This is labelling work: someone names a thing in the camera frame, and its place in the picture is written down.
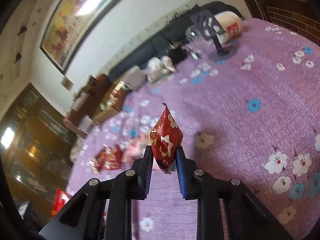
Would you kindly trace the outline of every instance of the purple floral blanket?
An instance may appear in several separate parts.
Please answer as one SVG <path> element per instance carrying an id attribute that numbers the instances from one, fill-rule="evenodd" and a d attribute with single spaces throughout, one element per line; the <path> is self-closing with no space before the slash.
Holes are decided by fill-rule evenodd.
<path id="1" fill-rule="evenodd" d="M 145 84 L 128 95 L 122 112 L 85 140 L 67 192 L 130 168 L 95 174 L 90 160 L 103 144 L 126 149 L 153 128 L 166 103 L 186 156 L 215 178 L 239 178 L 302 239 L 320 216 L 320 48 L 259 19 L 243 25 L 231 59 L 210 61 L 214 45 L 202 47 L 201 60 L 188 57 L 157 88 Z M 147 200 L 135 204 L 134 239 L 196 238 L 197 203 L 182 199 L 175 172 L 153 171 Z"/>

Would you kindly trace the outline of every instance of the picture frame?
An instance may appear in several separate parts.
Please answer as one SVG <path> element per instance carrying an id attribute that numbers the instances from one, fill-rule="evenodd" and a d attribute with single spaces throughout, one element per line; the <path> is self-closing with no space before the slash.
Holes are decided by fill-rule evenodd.
<path id="1" fill-rule="evenodd" d="M 60 0 L 42 38 L 40 49 L 65 74 L 81 44 L 120 0 Z"/>

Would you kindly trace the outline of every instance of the white plush toy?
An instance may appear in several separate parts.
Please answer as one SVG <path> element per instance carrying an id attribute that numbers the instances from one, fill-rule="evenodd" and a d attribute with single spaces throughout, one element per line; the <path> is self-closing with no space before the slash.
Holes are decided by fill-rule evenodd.
<path id="1" fill-rule="evenodd" d="M 148 71 L 148 81 L 155 83 L 164 77 L 168 77 L 172 72 L 177 70 L 172 65 L 172 60 L 168 56 L 163 56 L 160 59 L 153 57 L 148 61 L 147 65 Z"/>

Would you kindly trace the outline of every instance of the round stand base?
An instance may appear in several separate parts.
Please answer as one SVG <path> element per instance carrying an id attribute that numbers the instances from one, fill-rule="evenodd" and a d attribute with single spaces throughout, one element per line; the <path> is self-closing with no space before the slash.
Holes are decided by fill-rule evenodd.
<path id="1" fill-rule="evenodd" d="M 215 50 L 214 52 L 209 54 L 209 56 L 208 56 L 209 60 L 218 62 L 220 60 L 231 58 L 238 52 L 238 49 L 236 47 L 234 47 L 234 46 L 224 47 L 224 49 L 229 51 L 229 53 L 218 55 L 218 51 Z"/>

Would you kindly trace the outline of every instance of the cardboard box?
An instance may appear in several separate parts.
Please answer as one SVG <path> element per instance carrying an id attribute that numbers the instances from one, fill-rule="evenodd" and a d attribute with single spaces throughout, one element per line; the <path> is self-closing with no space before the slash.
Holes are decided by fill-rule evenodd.
<path id="1" fill-rule="evenodd" d="M 115 84 L 113 83 L 109 90 L 106 92 L 105 96 L 103 97 L 101 103 L 105 103 L 110 99 L 110 94 L 116 88 L 118 82 Z M 96 109 L 95 113 L 93 114 L 92 121 L 97 124 L 102 124 L 105 120 L 113 117 L 114 115 L 118 114 L 124 103 L 125 97 L 130 92 L 130 90 L 123 90 L 122 93 L 117 97 L 117 101 L 113 106 L 108 107 L 106 110 L 102 111 L 100 106 Z"/>

